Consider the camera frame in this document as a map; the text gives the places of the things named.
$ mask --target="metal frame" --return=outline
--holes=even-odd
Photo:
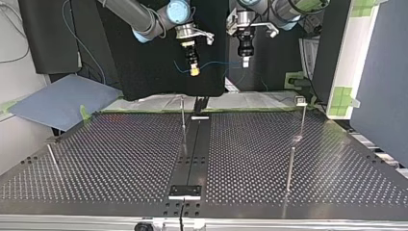
[[[139,222],[156,230],[180,230],[178,218],[0,216],[0,230],[133,230]],[[407,230],[408,222],[333,219],[183,219],[188,230]]]
[[[185,136],[185,148],[182,148],[179,153],[179,161],[173,169],[170,179],[171,185],[201,185],[206,188],[207,168],[209,164],[209,144],[211,132],[211,118],[204,120],[192,120],[188,124],[187,134]],[[73,129],[63,135],[69,138],[81,129],[85,123],[80,123]],[[351,142],[353,147],[361,155],[367,156],[370,161],[375,161],[373,165],[377,165],[383,173],[392,176],[395,184],[398,184],[402,189],[408,190],[408,182],[399,175],[392,167],[383,164],[374,153],[366,149],[362,144],[346,134],[346,138]],[[35,157],[47,155],[46,147],[31,156],[34,162]],[[0,181],[13,176],[15,173],[22,170],[24,166],[18,165],[13,167],[6,174],[0,176]],[[205,190],[202,192],[202,197],[205,198]],[[408,222],[403,221],[356,221],[349,220],[355,216],[358,219],[372,218],[373,215],[378,216],[370,207],[347,207],[336,205],[304,205],[302,207],[283,206],[281,208],[267,208],[263,206],[246,206],[245,212],[242,213],[242,206],[212,206],[206,201],[189,201],[190,207],[186,208],[188,214],[181,215],[186,228],[197,229],[197,225],[205,223],[207,228],[211,229],[347,229],[347,230],[364,230],[364,229],[381,229],[381,230],[407,230]],[[107,211],[106,203],[95,205],[92,203],[91,210],[88,203],[63,203],[64,214],[66,216],[23,216],[16,206],[18,203],[3,203],[3,209],[10,211],[9,215],[0,215],[0,230],[2,229],[63,229],[63,230],[132,230],[138,222],[150,222],[156,226],[165,226],[166,230],[178,230],[180,207],[183,202],[177,200],[164,200],[154,206],[146,203],[145,206],[138,204],[138,212],[135,211],[134,205],[110,204]],[[40,208],[43,203],[25,203],[27,211]],[[333,209],[340,211],[341,214],[346,214],[345,217],[333,216],[330,211]],[[388,214],[399,214],[393,220],[406,220],[406,209],[403,208],[381,208],[381,213],[384,215],[381,219],[390,219]],[[38,209],[38,214],[52,214],[51,210],[45,208]],[[115,214],[117,217],[105,217]]]

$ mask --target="vertical post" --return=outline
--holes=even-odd
[[[58,164],[58,163],[57,163],[57,159],[56,159],[55,156],[54,156],[54,151],[52,150],[51,144],[48,143],[48,144],[47,144],[47,147],[48,147],[48,151],[49,151],[49,153],[50,153],[50,155],[51,155],[52,162],[54,163],[54,165],[57,165],[57,164]]]
[[[186,117],[185,117],[185,113],[184,113],[184,98],[183,96],[181,96],[180,98],[180,109],[181,109],[181,117],[182,117],[182,121],[183,121],[183,130],[186,130]]]
[[[287,191],[288,193],[291,191],[291,181],[292,181],[292,172],[293,172],[294,152],[295,152],[295,147],[292,147],[292,149],[291,149],[291,156],[289,157],[288,182],[287,182],[287,185],[286,185],[286,191]]]
[[[305,124],[306,109],[307,109],[307,105],[303,106],[302,130],[303,130],[303,125]]]

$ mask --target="green tape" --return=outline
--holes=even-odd
[[[346,116],[348,107],[350,107],[352,98],[352,88],[337,87],[334,88],[333,98],[329,109],[330,116]]]
[[[304,12],[310,12],[315,9],[320,9],[321,1],[320,0],[302,0],[296,4],[296,6],[303,10]]]
[[[0,115],[1,114],[7,114],[9,112],[9,109],[14,106],[18,101],[9,101],[6,102],[2,105],[0,105]]]
[[[91,115],[88,114],[87,109],[85,108],[84,105],[81,105],[80,112],[83,120],[88,120],[91,118]]]
[[[301,87],[295,87],[289,83],[290,79],[304,79],[303,71],[286,73],[285,90],[302,90]]]
[[[375,0],[354,0],[351,17],[371,16]]]

